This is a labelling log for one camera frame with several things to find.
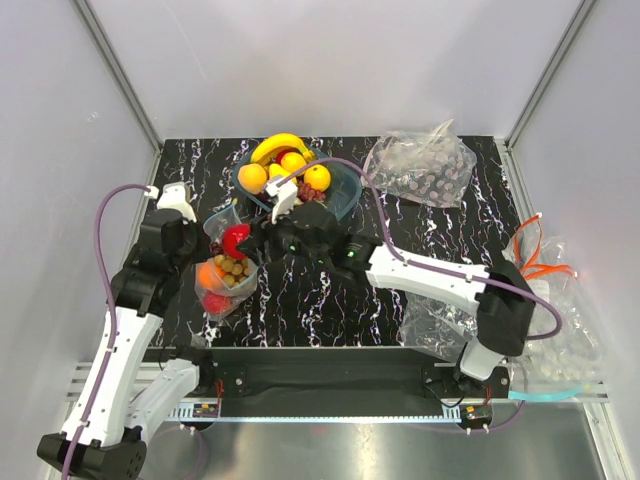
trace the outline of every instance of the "clear plastic bag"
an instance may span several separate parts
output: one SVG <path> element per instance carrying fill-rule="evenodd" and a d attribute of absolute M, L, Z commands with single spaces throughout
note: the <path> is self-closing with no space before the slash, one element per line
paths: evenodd
<path fill-rule="evenodd" d="M 561 238 L 542 238 L 537 220 L 521 227 L 503 252 L 527 279 L 533 292 L 558 309 L 563 328 L 547 340 L 528 341 L 517 362 L 528 378 L 531 394 L 582 388 L 604 379 L 605 351 L 578 279 L 565 265 Z M 526 268 L 530 259 L 531 267 Z M 405 347 L 426 347 L 444 360 L 455 362 L 465 343 L 477 335 L 475 317 L 451 305 L 407 294 L 407 309 L 400 335 Z M 555 319 L 536 306 L 529 334 L 553 330 Z M 524 391 L 523 376 L 515 375 L 512 389 Z"/>
<path fill-rule="evenodd" d="M 220 243 L 224 231 L 240 223 L 242 222 L 236 213 L 235 205 L 231 204 L 209 217 L 204 223 L 203 228 L 213 243 Z M 250 270 L 249 276 L 245 281 L 235 287 L 228 287 L 224 283 L 216 271 L 213 259 L 196 265 L 195 291 L 207 312 L 209 321 L 222 321 L 227 315 L 238 308 L 240 303 L 253 294 L 258 284 L 256 275 L 258 269 L 251 260 L 249 260 L 248 263 Z M 207 279 L 206 287 L 201 281 L 203 277 Z M 211 309 L 211 305 L 207 305 L 207 301 L 211 301 L 212 299 L 215 302 L 215 309 Z"/>
<path fill-rule="evenodd" d="M 364 164 L 377 188 L 431 207 L 460 207 L 476 154 L 449 131 L 449 120 L 429 133 L 390 132 Z"/>

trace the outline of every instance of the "metallic floor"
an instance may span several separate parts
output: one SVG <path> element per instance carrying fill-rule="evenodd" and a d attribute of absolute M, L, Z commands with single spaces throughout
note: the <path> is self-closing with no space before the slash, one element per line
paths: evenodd
<path fill-rule="evenodd" d="M 496 423 L 514 407 L 495 407 Z M 198 440 L 165 424 L 151 442 L 144 480 L 177 480 L 198 460 Z M 190 480 L 604 479 L 577 404 L 527 405 L 489 435 L 419 425 L 215 424 L 206 460 Z"/>

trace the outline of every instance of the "banana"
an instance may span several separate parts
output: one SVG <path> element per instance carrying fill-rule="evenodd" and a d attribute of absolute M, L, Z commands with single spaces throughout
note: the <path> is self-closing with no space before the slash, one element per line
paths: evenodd
<path fill-rule="evenodd" d="M 251 154 L 251 163 L 258 163 L 263 167 L 266 166 L 273 158 L 283 150 L 296 149 L 300 152 L 306 162 L 316 159 L 315 154 L 311 151 L 300 137 L 293 133 L 277 133 L 266 140 Z"/>

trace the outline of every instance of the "blue bowl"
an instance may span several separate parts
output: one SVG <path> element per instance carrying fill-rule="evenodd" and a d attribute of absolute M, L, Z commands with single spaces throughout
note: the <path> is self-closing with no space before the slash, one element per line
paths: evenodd
<path fill-rule="evenodd" d="M 317 158 L 326 158 L 327 155 L 322 153 L 315 148 L 312 148 L 313 152 L 316 154 Z M 233 169 L 233 184 L 235 187 L 242 192 L 244 196 L 249 198 L 253 203 L 258 205 L 260 208 L 265 210 L 266 212 L 270 212 L 272 210 L 271 205 L 267 205 L 264 202 L 260 201 L 255 195 L 247 192 L 240 182 L 238 182 L 238 171 L 240 168 L 251 161 L 251 154 L 253 150 L 248 152 L 240 161 L 236 164 Z M 327 199 L 324 201 L 327 209 L 333 213 L 338 220 L 346 217 L 351 213 L 353 207 L 358 203 L 358 199 L 362 194 L 362 184 L 360 183 L 360 177 L 358 174 L 351 170 L 349 167 L 346 167 L 340 163 L 330 162 L 323 164 L 325 167 L 329 169 L 329 173 L 331 173 L 331 185 L 324 192 L 327 195 Z"/>

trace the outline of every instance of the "black marble tabletop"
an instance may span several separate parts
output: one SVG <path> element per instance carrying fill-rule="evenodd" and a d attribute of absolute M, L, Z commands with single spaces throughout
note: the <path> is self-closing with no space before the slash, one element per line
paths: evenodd
<path fill-rule="evenodd" d="M 462 137 L 478 163 L 459 209 L 437 209 L 382 195 L 395 245 L 435 258 L 492 264 L 519 225 L 498 150 L 491 137 Z M 364 163 L 375 137 L 310 138 L 330 156 Z M 184 181 L 203 220 L 237 199 L 242 220 L 257 208 L 235 190 L 235 162 L 260 139 L 168 140 L 154 184 Z M 372 193 L 363 189 L 351 218 L 352 232 L 380 235 Z M 186 275 L 169 307 L 154 346 L 189 343 L 192 334 L 211 346 L 397 345 L 406 298 L 402 292 L 342 284 L 300 257 L 286 258 L 258 272 L 258 287 L 224 324 L 208 320 Z"/>

